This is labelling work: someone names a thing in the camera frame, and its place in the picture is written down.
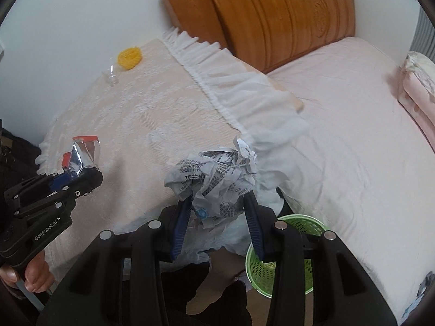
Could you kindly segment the person left hand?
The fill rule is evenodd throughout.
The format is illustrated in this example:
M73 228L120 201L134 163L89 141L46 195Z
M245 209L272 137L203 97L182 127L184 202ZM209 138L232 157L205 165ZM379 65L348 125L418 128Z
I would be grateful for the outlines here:
M4 265L1 267L1 279L7 286L16 289L20 277L15 269ZM40 293L49 290L54 281L55 276L50 272L43 250L28 263L24 272L24 286L31 293Z

